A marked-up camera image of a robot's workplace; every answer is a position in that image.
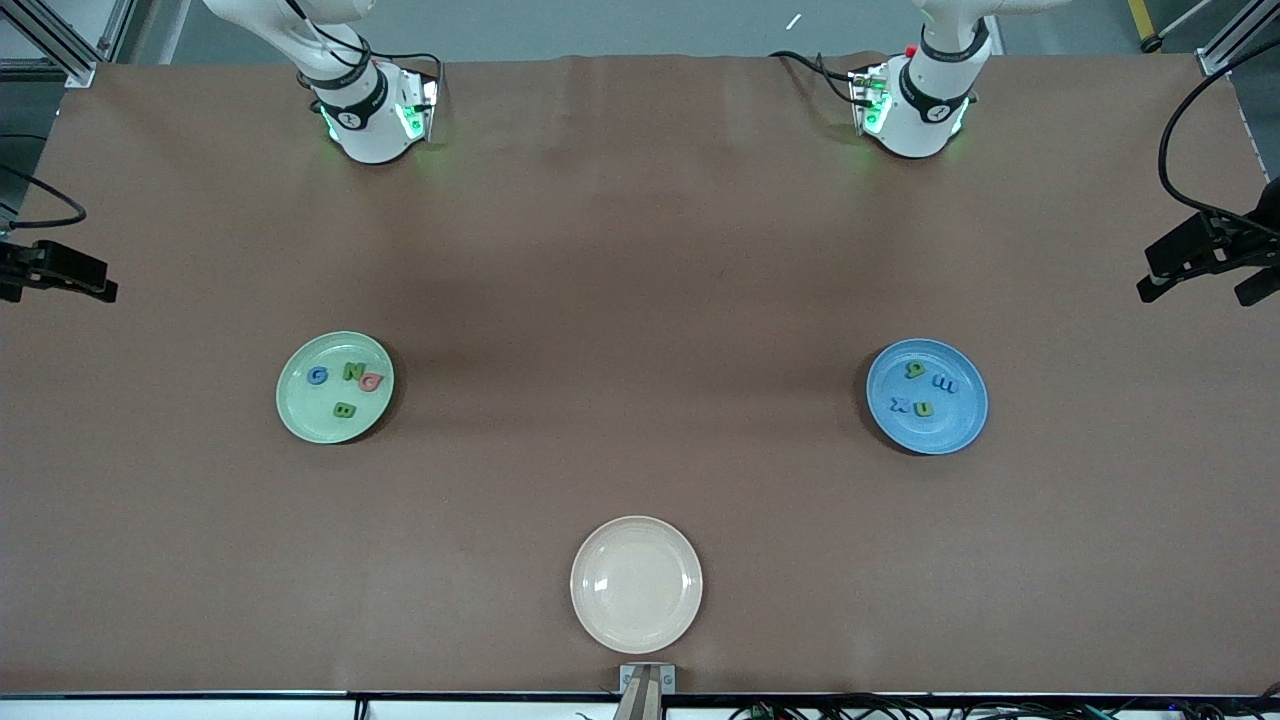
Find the grey wheeled stand leg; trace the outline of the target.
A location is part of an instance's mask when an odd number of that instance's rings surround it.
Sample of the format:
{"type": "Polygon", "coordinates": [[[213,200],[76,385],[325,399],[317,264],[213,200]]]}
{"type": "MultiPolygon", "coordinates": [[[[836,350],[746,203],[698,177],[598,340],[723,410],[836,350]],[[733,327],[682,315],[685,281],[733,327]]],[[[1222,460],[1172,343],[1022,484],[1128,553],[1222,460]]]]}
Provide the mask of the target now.
{"type": "Polygon", "coordinates": [[[1152,29],[1143,32],[1146,53],[1189,53],[1230,58],[1248,46],[1280,0],[1144,0],[1152,29]]]}

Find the green plate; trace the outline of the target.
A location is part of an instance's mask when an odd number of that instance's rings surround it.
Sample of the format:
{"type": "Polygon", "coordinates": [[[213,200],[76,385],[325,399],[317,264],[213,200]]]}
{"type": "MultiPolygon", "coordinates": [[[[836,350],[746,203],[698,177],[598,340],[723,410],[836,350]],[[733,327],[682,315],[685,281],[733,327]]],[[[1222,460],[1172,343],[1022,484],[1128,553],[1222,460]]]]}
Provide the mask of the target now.
{"type": "Polygon", "coordinates": [[[289,357],[276,383],[276,411],[284,427],[296,437],[315,445],[340,445],[371,430],[390,406],[396,389],[396,369],[390,354],[376,340],[353,331],[321,334],[303,343],[289,357]],[[366,372],[385,377],[375,393],[361,392],[355,380],[343,380],[346,363],[365,363],[366,372]],[[326,383],[306,380],[312,366],[325,366],[326,383]],[[332,415],[335,402],[357,407],[351,419],[332,415]]]}

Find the blue plate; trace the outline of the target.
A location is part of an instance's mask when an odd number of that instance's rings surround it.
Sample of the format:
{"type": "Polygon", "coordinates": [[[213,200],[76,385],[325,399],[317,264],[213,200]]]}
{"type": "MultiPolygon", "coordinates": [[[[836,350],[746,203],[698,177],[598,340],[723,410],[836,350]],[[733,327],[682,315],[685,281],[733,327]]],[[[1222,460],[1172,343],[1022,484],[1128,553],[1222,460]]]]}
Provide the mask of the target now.
{"type": "Polygon", "coordinates": [[[897,446],[920,455],[946,455],[972,445],[986,427],[989,396],[977,365],[963,352],[937,340],[900,340],[873,360],[865,383],[867,406],[874,423],[897,446]],[[906,363],[920,360],[927,373],[905,377],[906,363]],[[933,374],[951,377],[956,395],[932,386],[933,374]],[[910,413],[892,413],[890,398],[911,401],[910,413]],[[934,415],[916,416],[913,405],[929,401],[934,415]]]}

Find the brown table cover sheet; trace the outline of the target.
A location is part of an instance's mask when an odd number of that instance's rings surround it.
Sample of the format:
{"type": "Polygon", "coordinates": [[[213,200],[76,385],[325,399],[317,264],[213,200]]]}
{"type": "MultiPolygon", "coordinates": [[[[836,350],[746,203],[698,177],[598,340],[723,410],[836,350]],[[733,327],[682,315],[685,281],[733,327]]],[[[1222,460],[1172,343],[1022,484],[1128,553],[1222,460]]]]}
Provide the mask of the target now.
{"type": "Polygon", "coordinates": [[[613,685],[570,566],[627,515],[703,562],[691,692],[1261,692],[1280,297],[1135,290],[1199,78],[998,56],[904,161],[777,60],[456,64],[365,167],[284,67],[101,70],[38,176],[118,301],[0,305],[0,692],[613,685]],[[276,383],[337,331],[396,389],[315,445],[276,383]],[[957,452],[867,406],[914,338],[986,382],[957,452]]]}

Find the cream plate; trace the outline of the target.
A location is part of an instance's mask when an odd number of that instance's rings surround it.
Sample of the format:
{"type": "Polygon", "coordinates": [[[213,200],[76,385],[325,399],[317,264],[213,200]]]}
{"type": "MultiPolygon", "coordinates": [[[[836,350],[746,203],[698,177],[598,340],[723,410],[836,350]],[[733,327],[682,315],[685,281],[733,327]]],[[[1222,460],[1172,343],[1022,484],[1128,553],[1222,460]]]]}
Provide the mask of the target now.
{"type": "Polygon", "coordinates": [[[701,561],[690,539],[658,518],[609,520],[579,547],[570,600],[582,629],[618,653],[649,655],[677,642],[704,596],[701,561]]]}

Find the white table front rail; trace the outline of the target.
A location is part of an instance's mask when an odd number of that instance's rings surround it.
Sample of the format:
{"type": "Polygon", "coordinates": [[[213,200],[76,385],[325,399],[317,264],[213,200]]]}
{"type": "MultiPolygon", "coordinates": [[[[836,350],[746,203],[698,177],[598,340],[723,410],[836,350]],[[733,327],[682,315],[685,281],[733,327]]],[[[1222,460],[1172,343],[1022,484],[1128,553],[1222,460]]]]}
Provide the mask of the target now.
{"type": "MultiPolygon", "coordinates": [[[[0,693],[0,720],[613,720],[607,691],[0,693]]],[[[666,720],[1280,720],[1258,694],[677,693],[666,720]]]]}

